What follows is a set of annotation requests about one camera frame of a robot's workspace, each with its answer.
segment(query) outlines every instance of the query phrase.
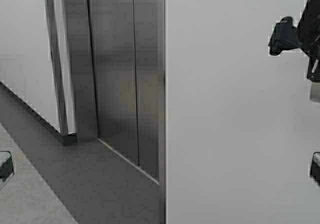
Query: black object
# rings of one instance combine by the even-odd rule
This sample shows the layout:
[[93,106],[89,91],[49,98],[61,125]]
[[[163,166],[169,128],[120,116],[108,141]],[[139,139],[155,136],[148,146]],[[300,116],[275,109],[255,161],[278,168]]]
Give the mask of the black object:
[[320,186],[320,153],[314,153],[310,168],[310,177]]
[[2,179],[3,182],[6,182],[8,177],[13,173],[14,163],[10,154],[10,157],[0,166],[0,179]]
[[278,22],[268,46],[273,56],[283,50],[301,49],[309,57],[307,79],[320,82],[320,0],[308,0],[297,27],[289,16]]
[[8,151],[0,151],[0,190],[13,175],[14,163],[11,153]]

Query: metal panel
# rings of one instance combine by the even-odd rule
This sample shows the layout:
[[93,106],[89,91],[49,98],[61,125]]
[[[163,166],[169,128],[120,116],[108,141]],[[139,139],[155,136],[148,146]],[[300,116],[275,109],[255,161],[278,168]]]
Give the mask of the metal panel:
[[159,175],[159,223],[167,223],[167,136],[166,136],[166,0],[157,0],[157,143]]
[[100,138],[138,164],[133,0],[89,0]]
[[139,164],[158,177],[157,0],[134,1]]
[[87,0],[63,0],[78,141],[98,137]]
[[62,73],[60,63],[60,53],[58,49],[58,35],[54,10],[54,0],[45,0],[46,17],[49,32],[50,51],[53,67],[53,78],[55,95],[57,99],[57,110],[61,135],[68,135],[67,112],[65,105],[64,88],[62,86]]

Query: stainless steel elevator door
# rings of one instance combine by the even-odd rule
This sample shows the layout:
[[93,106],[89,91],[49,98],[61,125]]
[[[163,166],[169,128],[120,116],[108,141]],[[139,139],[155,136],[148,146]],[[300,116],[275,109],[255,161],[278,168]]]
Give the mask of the stainless steel elevator door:
[[157,0],[133,1],[139,163],[152,176],[158,177]]
[[157,0],[89,0],[100,138],[158,177]]
[[139,164],[133,0],[88,0],[99,136]]

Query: hallway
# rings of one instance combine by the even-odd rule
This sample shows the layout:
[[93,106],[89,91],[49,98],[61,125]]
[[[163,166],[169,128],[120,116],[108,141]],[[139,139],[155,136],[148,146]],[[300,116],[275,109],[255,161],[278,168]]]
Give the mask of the hallway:
[[[104,144],[63,147],[2,87],[0,109],[0,123],[8,132],[1,129],[0,148],[13,150],[16,165],[16,175],[1,192],[1,223],[157,223],[158,185]],[[22,185],[19,194],[15,189]],[[33,197],[43,213],[27,219]],[[7,211],[15,203],[25,215]]]

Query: elevator threshold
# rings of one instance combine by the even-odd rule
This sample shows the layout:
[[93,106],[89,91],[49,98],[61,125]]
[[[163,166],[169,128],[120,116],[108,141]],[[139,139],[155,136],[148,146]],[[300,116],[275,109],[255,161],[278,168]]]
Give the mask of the elevator threshold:
[[126,158],[124,155],[122,155],[120,152],[118,152],[116,149],[114,149],[113,147],[111,147],[110,145],[108,145],[108,143],[106,143],[104,140],[98,138],[98,140],[104,144],[107,148],[109,148],[111,151],[113,151],[115,154],[117,154],[119,157],[121,157],[123,160],[125,160],[127,163],[129,163],[131,166],[133,166],[134,168],[136,168],[139,172],[141,172],[143,175],[145,175],[147,178],[149,178],[151,181],[153,181],[155,184],[157,184],[158,186],[160,185],[159,181],[157,179],[155,179],[153,176],[151,176],[150,174],[148,174],[146,171],[144,171],[141,167],[137,166],[135,163],[133,163],[132,161],[130,161],[128,158]]

